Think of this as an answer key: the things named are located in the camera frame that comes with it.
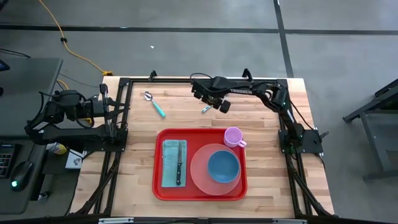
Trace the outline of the silver metal bracket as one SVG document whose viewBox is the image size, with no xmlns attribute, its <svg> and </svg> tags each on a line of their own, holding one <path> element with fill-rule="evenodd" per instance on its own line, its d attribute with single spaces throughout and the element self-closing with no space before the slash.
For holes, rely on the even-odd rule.
<svg viewBox="0 0 398 224">
<path fill-rule="evenodd" d="M 98 224 L 132 224 L 133 217 L 100 218 Z"/>
<path fill-rule="evenodd" d="M 274 218 L 272 224 L 308 224 L 306 220 Z"/>
</svg>

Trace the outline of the black aluminium table frame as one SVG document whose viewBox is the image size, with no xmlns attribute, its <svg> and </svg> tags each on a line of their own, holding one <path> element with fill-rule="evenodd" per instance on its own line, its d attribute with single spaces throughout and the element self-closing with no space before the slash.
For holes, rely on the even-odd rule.
<svg viewBox="0 0 398 224">
<path fill-rule="evenodd" d="M 231 95 L 230 110 L 209 110 L 196 99 L 187 77 L 135 83 L 127 117 L 129 130 L 121 156 L 111 214 L 114 217 L 200 217 L 200 218 L 292 218 L 285 157 L 279 148 L 277 115 L 259 98 Z M 162 118 L 150 101 L 148 91 L 165 112 Z M 152 170 L 157 135 L 167 128 L 238 127 L 247 142 L 248 190 L 241 200 L 163 201 L 152 192 Z"/>
</svg>

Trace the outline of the knife with black handle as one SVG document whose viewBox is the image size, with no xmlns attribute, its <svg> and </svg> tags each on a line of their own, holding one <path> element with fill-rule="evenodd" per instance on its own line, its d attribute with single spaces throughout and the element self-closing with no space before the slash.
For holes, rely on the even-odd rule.
<svg viewBox="0 0 398 224">
<path fill-rule="evenodd" d="M 178 143 L 178 160 L 177 160 L 177 176 L 176 184 L 179 186 L 181 184 L 181 168 L 182 167 L 182 143 Z"/>
</svg>

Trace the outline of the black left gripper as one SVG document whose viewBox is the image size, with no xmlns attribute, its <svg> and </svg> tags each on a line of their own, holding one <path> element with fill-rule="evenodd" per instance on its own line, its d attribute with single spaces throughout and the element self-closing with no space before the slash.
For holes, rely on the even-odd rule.
<svg viewBox="0 0 398 224">
<path fill-rule="evenodd" d="M 104 127 L 103 131 L 105 136 L 109 137 L 111 135 L 111 122 L 110 118 L 115 118 L 119 114 L 124 114 L 128 112 L 130 107 L 128 104 L 109 100 L 108 104 L 108 86 L 104 83 L 99 85 L 99 92 L 101 93 L 101 101 L 100 100 L 93 100 L 92 101 L 92 115 L 94 118 L 103 117 L 104 118 Z M 113 106 L 116 110 L 110 111 L 109 105 Z M 118 108 L 123 107 L 127 110 L 118 110 Z"/>
</svg>

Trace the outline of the pink plastic plate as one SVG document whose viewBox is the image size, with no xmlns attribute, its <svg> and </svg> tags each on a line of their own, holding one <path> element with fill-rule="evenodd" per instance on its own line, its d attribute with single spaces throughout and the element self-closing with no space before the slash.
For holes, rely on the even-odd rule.
<svg viewBox="0 0 398 224">
<path fill-rule="evenodd" d="M 228 148 L 223 144 L 207 144 L 201 147 L 199 150 L 197 150 L 197 152 L 194 154 L 193 158 L 191 159 L 191 164 L 190 164 L 190 175 L 193 180 L 193 183 L 202 192 L 211 196 L 223 196 L 228 194 L 230 191 L 232 191 L 235 188 L 235 186 L 237 186 L 241 175 L 241 170 L 240 170 L 238 177 L 234 181 L 227 184 L 218 183 L 210 177 L 207 169 L 207 163 L 209 157 L 214 152 L 219 150 L 226 150 L 233 152 L 230 148 Z"/>
</svg>

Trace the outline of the lilac plastic mug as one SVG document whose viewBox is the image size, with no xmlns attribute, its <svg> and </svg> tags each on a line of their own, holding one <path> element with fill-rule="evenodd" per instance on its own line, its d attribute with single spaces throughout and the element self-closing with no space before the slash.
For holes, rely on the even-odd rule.
<svg viewBox="0 0 398 224">
<path fill-rule="evenodd" d="M 224 132 L 224 144 L 228 147 L 246 147 L 247 143 L 243 140 L 243 133 L 237 127 L 230 127 Z"/>
</svg>

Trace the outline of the blue plastic bowl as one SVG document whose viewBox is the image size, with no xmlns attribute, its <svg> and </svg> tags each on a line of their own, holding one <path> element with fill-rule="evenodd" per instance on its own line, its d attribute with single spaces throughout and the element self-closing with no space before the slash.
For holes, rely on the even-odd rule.
<svg viewBox="0 0 398 224">
<path fill-rule="evenodd" d="M 207 169 L 210 177 L 221 184 L 234 181 L 241 170 L 237 156 L 226 150 L 214 152 L 209 157 Z"/>
</svg>

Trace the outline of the teal cloth napkin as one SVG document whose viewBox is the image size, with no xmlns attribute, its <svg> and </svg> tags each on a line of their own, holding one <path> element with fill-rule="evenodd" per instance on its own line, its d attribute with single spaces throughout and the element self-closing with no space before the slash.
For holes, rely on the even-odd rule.
<svg viewBox="0 0 398 224">
<path fill-rule="evenodd" d="M 177 176 L 177 160 L 178 160 L 178 143 L 182 143 L 182 169 L 181 184 L 176 184 Z M 162 180 L 161 187 L 174 188 L 185 187 L 187 178 L 187 141 L 168 139 L 162 143 Z"/>
</svg>

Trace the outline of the grey metal stand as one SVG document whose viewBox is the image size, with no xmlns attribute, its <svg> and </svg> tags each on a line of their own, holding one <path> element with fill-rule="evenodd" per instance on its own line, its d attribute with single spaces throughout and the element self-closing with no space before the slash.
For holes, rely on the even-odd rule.
<svg viewBox="0 0 398 224">
<path fill-rule="evenodd" d="M 343 117 L 351 123 L 359 118 L 370 147 L 375 152 L 380 171 L 363 176 L 365 182 L 398 177 L 389 159 L 392 152 L 398 153 L 398 79 L 375 92 L 373 99 Z"/>
</svg>

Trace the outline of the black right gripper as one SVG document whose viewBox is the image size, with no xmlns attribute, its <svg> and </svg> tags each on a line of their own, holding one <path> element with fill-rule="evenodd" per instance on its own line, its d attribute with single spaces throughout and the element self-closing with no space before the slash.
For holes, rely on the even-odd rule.
<svg viewBox="0 0 398 224">
<path fill-rule="evenodd" d="M 211 80 L 192 79 L 193 96 L 207 105 L 213 106 L 218 110 L 224 98 L 224 91 L 210 90 Z"/>
</svg>

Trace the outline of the spoon with teal handle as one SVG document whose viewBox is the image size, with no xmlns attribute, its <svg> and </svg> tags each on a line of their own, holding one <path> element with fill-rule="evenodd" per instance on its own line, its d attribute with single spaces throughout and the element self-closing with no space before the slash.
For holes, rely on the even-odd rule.
<svg viewBox="0 0 398 224">
<path fill-rule="evenodd" d="M 165 112 L 164 112 L 164 111 L 162 110 L 162 108 L 154 101 L 153 96 L 152 96 L 148 91 L 145 91 L 145 92 L 144 92 L 144 98 L 145 98 L 147 101 L 150 101 L 150 102 L 153 104 L 154 108 L 157 110 L 158 114 L 159 114 L 162 118 L 165 118 L 165 117 L 166 117 Z"/>
</svg>

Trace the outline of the black computer mouse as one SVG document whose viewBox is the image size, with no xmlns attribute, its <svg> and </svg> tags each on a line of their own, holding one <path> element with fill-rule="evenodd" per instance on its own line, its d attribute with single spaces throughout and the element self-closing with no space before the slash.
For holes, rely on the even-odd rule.
<svg viewBox="0 0 398 224">
<path fill-rule="evenodd" d="M 11 174 L 11 189 L 15 192 L 20 192 L 25 189 L 29 182 L 30 174 L 33 169 L 33 163 L 30 161 L 23 161 L 19 163 Z"/>
</svg>

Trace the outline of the red plastic tray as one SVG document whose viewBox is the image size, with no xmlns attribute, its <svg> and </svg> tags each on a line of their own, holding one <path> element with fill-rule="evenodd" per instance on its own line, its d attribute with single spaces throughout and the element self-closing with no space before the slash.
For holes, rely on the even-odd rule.
<svg viewBox="0 0 398 224">
<path fill-rule="evenodd" d="M 223 196 L 211 196 L 202 192 L 194 183 L 190 175 L 190 164 L 194 154 L 207 144 L 223 144 L 224 129 L 196 128 L 196 129 L 165 129 L 157 135 L 154 153 L 154 168 L 152 175 L 152 191 L 160 200 L 177 201 L 233 201 L 242 199 L 248 189 L 246 172 L 246 153 L 237 146 L 231 148 L 236 153 L 240 165 L 240 180 L 235 188 Z M 187 178 L 185 187 L 163 188 L 162 180 L 162 143 L 164 140 L 176 139 L 187 141 Z"/>
</svg>

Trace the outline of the dark grey desk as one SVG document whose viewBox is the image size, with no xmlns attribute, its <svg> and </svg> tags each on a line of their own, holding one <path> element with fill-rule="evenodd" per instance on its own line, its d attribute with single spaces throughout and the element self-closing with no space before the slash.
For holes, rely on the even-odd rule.
<svg viewBox="0 0 398 224">
<path fill-rule="evenodd" d="M 63 65 L 60 58 L 4 58 L 10 66 L 0 72 L 0 145 L 19 144 L 15 166 L 24 161 L 33 163 L 26 187 L 20 192 L 11 189 L 11 178 L 0 178 L 0 215 L 25 212 L 35 190 L 45 146 L 29 140 L 24 127 L 37 114 L 40 92 L 51 94 Z"/>
</svg>

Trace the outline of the yellow bottle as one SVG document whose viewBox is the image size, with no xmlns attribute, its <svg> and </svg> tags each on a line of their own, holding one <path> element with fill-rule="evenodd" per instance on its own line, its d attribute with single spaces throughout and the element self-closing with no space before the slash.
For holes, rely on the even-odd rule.
<svg viewBox="0 0 398 224">
<path fill-rule="evenodd" d="M 46 146 L 46 150 L 48 150 L 48 151 L 50 151 L 50 152 L 52 152 L 54 154 L 58 154 L 58 155 L 62 155 L 62 154 L 67 152 L 66 147 L 64 145 L 60 144 L 60 143 L 57 143 L 57 142 L 48 144 Z"/>
</svg>

